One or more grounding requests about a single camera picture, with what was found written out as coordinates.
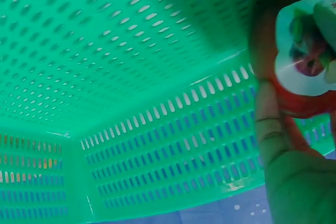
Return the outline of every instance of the plastic crate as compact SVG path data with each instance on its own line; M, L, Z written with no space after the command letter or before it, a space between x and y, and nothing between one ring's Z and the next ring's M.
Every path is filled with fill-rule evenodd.
M0 221L149 216L264 182L258 0L0 0ZM329 119L299 121L322 153Z

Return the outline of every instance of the finger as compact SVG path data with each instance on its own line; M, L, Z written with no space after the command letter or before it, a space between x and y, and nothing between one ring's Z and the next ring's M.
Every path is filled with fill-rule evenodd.
M265 168L290 150L281 127L276 93L269 82L261 83L257 94L256 134Z
M334 138L334 144L336 148L336 111L330 113L331 133Z
M282 116L283 128L288 134L291 146L301 152L306 152L314 157L323 157L318 151L312 149L307 143L305 137L303 137L301 131L299 130L296 122L293 118L287 115Z

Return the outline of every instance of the red object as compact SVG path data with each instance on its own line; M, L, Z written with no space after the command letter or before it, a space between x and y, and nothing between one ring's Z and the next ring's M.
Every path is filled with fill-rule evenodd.
M317 97L297 95L286 90L277 80L275 75L275 58L278 54L275 39L276 18L282 8L297 1L300 0L265 0L266 4L263 8L258 8L253 23L250 53L256 77L259 80L269 80L275 86L281 111L296 118L309 118L336 110L336 91L329 91Z

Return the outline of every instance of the green plastic basket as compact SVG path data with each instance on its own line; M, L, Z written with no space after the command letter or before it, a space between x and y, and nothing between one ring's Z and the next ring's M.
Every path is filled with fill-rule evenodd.
M174 211L264 182L258 0L0 0L0 221ZM333 149L326 116L298 121Z

